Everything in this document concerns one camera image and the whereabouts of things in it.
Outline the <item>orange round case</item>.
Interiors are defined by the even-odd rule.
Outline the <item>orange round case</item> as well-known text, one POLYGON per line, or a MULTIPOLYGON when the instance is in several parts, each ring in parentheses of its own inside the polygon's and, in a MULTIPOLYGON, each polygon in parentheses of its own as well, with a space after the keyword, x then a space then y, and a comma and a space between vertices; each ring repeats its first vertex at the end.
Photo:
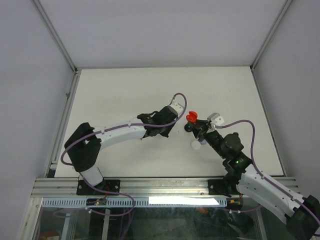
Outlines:
POLYGON ((195 111, 189 111, 186 115, 186 120, 188 123, 195 124, 198 119, 198 114, 195 111))

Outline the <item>purple charging case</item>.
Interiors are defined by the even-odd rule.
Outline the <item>purple charging case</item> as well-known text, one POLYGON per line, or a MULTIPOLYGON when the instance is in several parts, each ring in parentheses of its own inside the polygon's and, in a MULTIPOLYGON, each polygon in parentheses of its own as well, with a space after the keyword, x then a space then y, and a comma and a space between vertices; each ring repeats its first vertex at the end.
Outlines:
POLYGON ((201 141, 200 144, 201 144, 202 146, 204 146, 204 145, 207 144, 207 142, 204 140, 204 141, 201 141))

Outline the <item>white charging case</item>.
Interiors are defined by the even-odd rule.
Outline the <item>white charging case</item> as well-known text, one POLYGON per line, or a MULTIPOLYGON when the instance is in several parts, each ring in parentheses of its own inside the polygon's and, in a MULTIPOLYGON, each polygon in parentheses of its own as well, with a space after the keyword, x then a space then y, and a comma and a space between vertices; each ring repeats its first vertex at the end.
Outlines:
POLYGON ((197 151, 201 148, 201 143, 198 140, 194 140, 191 142, 190 146, 193 150, 197 151))

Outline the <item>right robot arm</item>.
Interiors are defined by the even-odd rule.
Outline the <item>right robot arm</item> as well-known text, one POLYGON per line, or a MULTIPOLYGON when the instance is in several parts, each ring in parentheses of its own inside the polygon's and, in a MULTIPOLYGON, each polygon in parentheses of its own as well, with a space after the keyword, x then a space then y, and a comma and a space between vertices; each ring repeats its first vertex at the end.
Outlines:
POLYGON ((237 132, 222 136, 213 120, 194 119, 185 129, 196 140, 206 141, 223 159, 227 172, 223 187, 226 192, 239 192, 273 213, 297 240, 310 240, 320 229, 320 202, 312 195, 297 193, 258 168, 254 157, 243 153, 237 132))

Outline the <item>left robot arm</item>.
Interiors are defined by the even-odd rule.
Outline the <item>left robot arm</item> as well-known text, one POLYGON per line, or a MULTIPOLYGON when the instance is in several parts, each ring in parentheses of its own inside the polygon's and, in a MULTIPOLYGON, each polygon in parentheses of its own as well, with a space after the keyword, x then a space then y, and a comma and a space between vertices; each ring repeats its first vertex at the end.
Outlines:
POLYGON ((161 135, 168 137, 176 120, 184 111, 177 103, 171 103, 160 111, 141 113, 132 120, 112 127, 92 127, 84 122, 64 144, 75 171, 87 181, 87 188, 93 194, 100 194, 105 188, 103 176, 96 165, 101 150, 128 140, 143 139, 161 135))

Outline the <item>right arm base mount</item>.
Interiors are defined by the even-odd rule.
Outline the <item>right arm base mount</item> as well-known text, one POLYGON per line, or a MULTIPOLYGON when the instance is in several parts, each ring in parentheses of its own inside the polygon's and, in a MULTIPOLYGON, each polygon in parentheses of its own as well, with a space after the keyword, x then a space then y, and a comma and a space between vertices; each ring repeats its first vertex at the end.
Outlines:
POLYGON ((231 197, 232 187, 228 181, 224 179, 209 179, 207 184, 209 195, 223 195, 229 198, 231 197))

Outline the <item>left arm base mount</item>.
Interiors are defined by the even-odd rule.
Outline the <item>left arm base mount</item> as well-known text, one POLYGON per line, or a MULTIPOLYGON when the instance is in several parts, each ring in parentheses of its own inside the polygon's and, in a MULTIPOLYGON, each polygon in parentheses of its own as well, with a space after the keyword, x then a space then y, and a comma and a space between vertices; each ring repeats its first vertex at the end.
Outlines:
POLYGON ((97 191, 91 188, 83 179, 78 181, 76 195, 77 196, 118 196, 120 191, 119 179, 104 179, 101 183, 94 186, 101 190, 97 191))

